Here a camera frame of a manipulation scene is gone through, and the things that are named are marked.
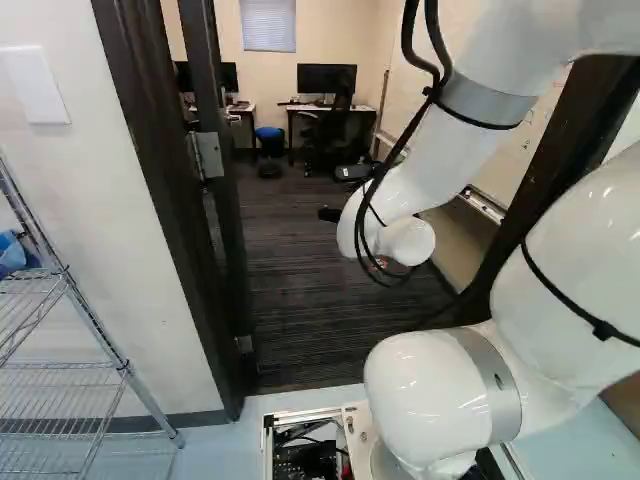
robotic arm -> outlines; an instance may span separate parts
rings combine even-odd
[[[431,227],[407,223],[407,217],[458,194],[570,61],[639,53],[638,19],[633,0],[487,0],[438,104],[415,133],[411,154],[371,199],[364,230],[373,252],[407,266],[429,258]],[[353,233],[362,198],[363,191],[354,193],[338,225],[338,246],[349,258],[356,257]],[[405,226],[393,227],[399,219]]]
[[[411,215],[462,190],[568,62],[640,54],[638,25],[636,0],[487,1],[410,156],[371,197],[371,251],[407,266],[426,260],[434,232]],[[493,286],[492,320],[397,335],[370,353],[375,425],[414,478],[459,478],[476,449],[556,425],[640,368],[634,153],[585,177],[541,218]],[[361,247],[363,196],[352,195],[338,225],[347,257]]]

light switch plate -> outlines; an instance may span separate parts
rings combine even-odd
[[[0,48],[0,62],[25,117],[33,124],[70,124],[69,114],[40,45]]]

window blind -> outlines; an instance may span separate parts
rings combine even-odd
[[[240,0],[245,50],[296,51],[296,0]]]

floor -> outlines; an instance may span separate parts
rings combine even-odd
[[[364,360],[376,343],[451,300],[431,265],[402,288],[384,289],[356,261],[341,257],[335,224],[320,222],[317,210],[341,208],[344,185],[324,176],[305,178],[302,162],[285,166],[277,180],[258,178],[248,161],[236,167],[259,391],[361,382]]]
[[[249,397],[237,423],[182,430],[187,446],[178,454],[171,480],[261,480],[264,414],[334,407],[364,398],[362,384]],[[511,445],[524,480],[640,478],[640,442],[599,399],[567,423]],[[492,447],[492,452],[505,480],[523,480],[499,456],[499,447]]]

black office chair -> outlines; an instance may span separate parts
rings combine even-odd
[[[310,123],[310,127],[300,133],[305,139],[302,146],[305,176],[319,172],[333,173],[337,165],[357,163],[360,155],[368,150],[367,146],[362,148],[360,135],[346,140],[353,83],[351,79],[343,77],[337,80],[337,84],[339,88],[336,89],[331,110],[320,115],[309,112],[297,114]]]

